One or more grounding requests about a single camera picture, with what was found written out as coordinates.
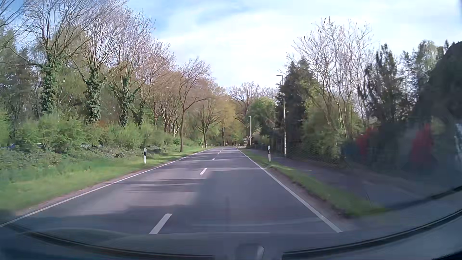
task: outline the solid white edge line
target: solid white edge line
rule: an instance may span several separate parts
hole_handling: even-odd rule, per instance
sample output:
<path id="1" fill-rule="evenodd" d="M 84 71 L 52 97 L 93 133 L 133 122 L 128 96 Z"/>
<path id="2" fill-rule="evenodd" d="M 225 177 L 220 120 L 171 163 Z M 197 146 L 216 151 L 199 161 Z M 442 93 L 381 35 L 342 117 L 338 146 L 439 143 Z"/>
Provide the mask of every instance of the solid white edge line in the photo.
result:
<path id="1" fill-rule="evenodd" d="M 77 196 L 74 196 L 74 197 L 65 199 L 65 200 L 63 200 L 63 201 L 57 202 L 57 203 L 52 204 L 52 205 L 50 205 L 50 206 L 44 207 L 43 209 L 39 209 L 39 210 L 33 211 L 33 212 L 28 213 L 28 214 L 26 214 L 26 215 L 20 216 L 20 217 L 18 217 L 18 218 L 15 218 L 15 219 L 12 219 L 12 220 L 10 220 L 10 221 L 8 221 L 8 222 L 5 222 L 5 223 L 3 223 L 3 224 L 0 224 L 0 228 L 3 228 L 3 227 L 5 227 L 6 225 L 9 225 L 9 224 L 11 224 L 11 223 L 14 223 L 14 222 L 16 222 L 16 221 L 18 221 L 18 220 L 21 220 L 21 219 L 23 219 L 23 218 L 30 217 L 30 216 L 32 216 L 32 215 L 34 215 L 34 214 L 37 214 L 37 213 L 42 212 L 42 211 L 44 211 L 44 210 L 47 210 L 47 209 L 49 209 L 49 208 L 53 208 L 53 207 L 55 207 L 55 206 L 61 205 L 61 204 L 65 203 L 65 202 L 68 202 L 68 201 L 73 200 L 73 199 L 75 199 L 75 198 L 82 197 L 82 196 L 84 196 L 84 195 L 86 195 L 86 194 L 88 194 L 88 193 L 92 193 L 92 192 L 95 192 L 95 191 L 97 191 L 97 190 L 101 190 L 102 188 L 106 188 L 107 186 L 111 186 L 111 185 L 113 185 L 113 184 L 115 184 L 115 183 L 118 183 L 118 182 L 121 182 L 121 181 L 123 181 L 123 180 L 127 180 L 127 179 L 129 179 L 129 178 L 138 176 L 138 175 L 143 174 L 143 173 L 147 173 L 147 172 L 149 172 L 149 171 L 152 171 L 152 170 L 161 168 L 161 167 L 163 167 L 163 166 L 166 166 L 166 165 L 169 165 L 169 164 L 171 164 L 171 163 L 177 162 L 177 161 L 179 161 L 179 160 L 188 158 L 188 157 L 190 157 L 190 156 L 192 156 L 192 155 L 196 155 L 196 154 L 198 154 L 198 153 L 205 152 L 205 151 L 210 150 L 210 149 L 206 149 L 206 150 L 203 150 L 203 151 L 200 151 L 200 152 L 197 152 L 197 153 L 194 153 L 194 154 L 191 154 L 191 155 L 182 157 L 182 158 L 180 158 L 180 159 L 178 159 L 178 160 L 175 160 L 175 161 L 167 162 L 167 163 L 165 163 L 165 164 L 159 165 L 159 166 L 154 167 L 154 168 L 152 168 L 152 169 L 143 171 L 143 172 L 141 172 L 141 173 L 134 174 L 134 175 L 132 175 L 132 176 L 128 176 L 128 177 L 123 178 L 123 179 L 121 179 L 121 180 L 118 180 L 118 181 L 115 181 L 115 182 L 111 182 L 111 183 L 109 183 L 109 184 L 107 184 L 107 185 L 104 185 L 104 186 L 101 186 L 101 187 L 99 187 L 99 188 L 96 188 L 96 189 L 94 189 L 94 190 L 87 191 L 87 192 L 84 192 L 84 193 L 79 194 L 79 195 L 77 195 Z"/>
<path id="2" fill-rule="evenodd" d="M 207 168 L 204 168 L 199 175 L 203 175 L 206 170 L 207 170 Z"/>
<path id="3" fill-rule="evenodd" d="M 160 220 L 159 220 L 159 223 L 157 223 L 157 225 L 151 230 L 151 232 L 149 232 L 150 235 L 155 235 L 155 234 L 158 234 L 159 231 L 162 229 L 162 227 L 165 225 L 165 223 L 167 223 L 167 221 L 169 220 L 169 218 L 172 216 L 171 213 L 167 213 L 165 214 Z"/>
<path id="4" fill-rule="evenodd" d="M 322 221 L 324 221 L 329 227 L 331 227 L 335 232 L 340 233 L 342 230 L 337 227 L 334 223 L 332 223 L 330 220 L 328 220 L 325 216 L 323 216 L 319 211 L 317 211 L 313 206 L 308 204 L 304 199 L 302 199 L 300 196 L 298 196 L 295 192 L 293 192 L 291 189 L 289 189 L 287 186 L 285 186 L 282 182 L 280 182 L 276 177 L 274 177 L 271 173 L 269 173 L 267 170 L 263 169 L 258 163 L 256 163 L 254 160 L 252 160 L 250 157 L 248 157 L 245 153 L 243 153 L 241 150 L 237 149 L 239 152 L 241 152 L 245 157 L 247 157 L 249 160 L 251 160 L 254 164 L 256 164 L 261 170 L 266 172 L 273 180 L 275 180 L 279 185 L 281 185 L 286 191 L 288 191 L 292 196 L 294 196 L 298 201 L 300 201 L 305 207 L 307 207 L 310 211 L 312 211 L 318 218 L 320 218 Z"/>

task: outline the road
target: road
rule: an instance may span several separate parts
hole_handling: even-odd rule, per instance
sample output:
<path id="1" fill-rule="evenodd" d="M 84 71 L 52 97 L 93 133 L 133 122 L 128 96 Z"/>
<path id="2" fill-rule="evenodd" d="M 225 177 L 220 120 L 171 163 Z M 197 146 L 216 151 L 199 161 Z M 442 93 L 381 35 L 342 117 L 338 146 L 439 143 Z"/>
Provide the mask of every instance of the road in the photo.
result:
<path id="1" fill-rule="evenodd" d="M 130 235 L 339 232 L 236 148 L 209 149 L 108 184 L 15 224 Z"/>

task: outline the lamp post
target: lamp post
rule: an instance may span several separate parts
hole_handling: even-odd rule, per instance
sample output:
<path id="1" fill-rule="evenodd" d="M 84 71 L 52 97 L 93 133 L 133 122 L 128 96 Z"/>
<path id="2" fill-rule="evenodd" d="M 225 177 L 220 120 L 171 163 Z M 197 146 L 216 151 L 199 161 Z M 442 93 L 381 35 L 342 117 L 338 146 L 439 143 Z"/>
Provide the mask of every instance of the lamp post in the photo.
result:
<path id="1" fill-rule="evenodd" d="M 284 85 L 284 76 L 283 75 L 276 75 L 276 76 L 279 76 L 281 77 L 281 82 L 282 84 L 281 85 Z M 287 141 L 286 141 L 286 97 L 284 95 L 284 93 L 282 93 L 282 109 L 284 110 L 284 157 L 287 158 Z"/>
<path id="2" fill-rule="evenodd" d="M 249 141 L 249 146 L 252 145 L 252 116 L 249 116 L 250 118 L 250 141 Z"/>

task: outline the green grass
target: green grass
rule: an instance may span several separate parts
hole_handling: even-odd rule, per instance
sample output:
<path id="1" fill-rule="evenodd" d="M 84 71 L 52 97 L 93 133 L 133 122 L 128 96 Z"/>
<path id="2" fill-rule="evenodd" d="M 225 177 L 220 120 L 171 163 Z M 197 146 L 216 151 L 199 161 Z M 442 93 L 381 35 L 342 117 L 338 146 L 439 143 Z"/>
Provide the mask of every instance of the green grass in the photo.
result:
<path id="1" fill-rule="evenodd" d="M 0 209 L 7 211 L 24 209 L 66 193 L 81 190 L 136 170 L 174 161 L 201 150 L 204 148 L 185 147 L 180 153 L 179 149 L 175 148 L 165 155 L 150 156 L 146 164 L 143 163 L 141 156 L 98 158 L 78 163 L 62 162 L 52 166 L 46 175 L 38 175 L 32 180 L 2 181 L 0 183 Z M 14 172 L 27 175 L 21 171 L 31 170 L 39 171 L 39 169 L 28 168 Z"/>
<path id="2" fill-rule="evenodd" d="M 353 193 L 327 185 L 294 168 L 287 167 L 276 162 L 268 162 L 267 157 L 257 155 L 246 149 L 242 149 L 242 152 L 261 166 L 271 167 L 286 175 L 293 182 L 305 188 L 308 193 L 318 196 L 348 217 L 360 217 L 386 211 L 385 208 L 372 207 L 369 201 L 362 199 Z"/>

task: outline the blue sky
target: blue sky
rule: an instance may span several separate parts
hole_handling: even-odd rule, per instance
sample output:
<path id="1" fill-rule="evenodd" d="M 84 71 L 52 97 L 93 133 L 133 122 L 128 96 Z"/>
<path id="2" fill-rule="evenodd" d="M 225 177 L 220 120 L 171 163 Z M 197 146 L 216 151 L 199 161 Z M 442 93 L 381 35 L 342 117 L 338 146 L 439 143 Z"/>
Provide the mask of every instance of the blue sky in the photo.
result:
<path id="1" fill-rule="evenodd" d="M 170 43 L 177 63 L 199 56 L 223 87 L 254 81 L 273 87 L 285 71 L 293 40 L 330 16 L 372 28 L 373 43 L 395 54 L 423 39 L 442 45 L 462 40 L 457 0 L 130 0 L 156 20 L 154 37 Z"/>

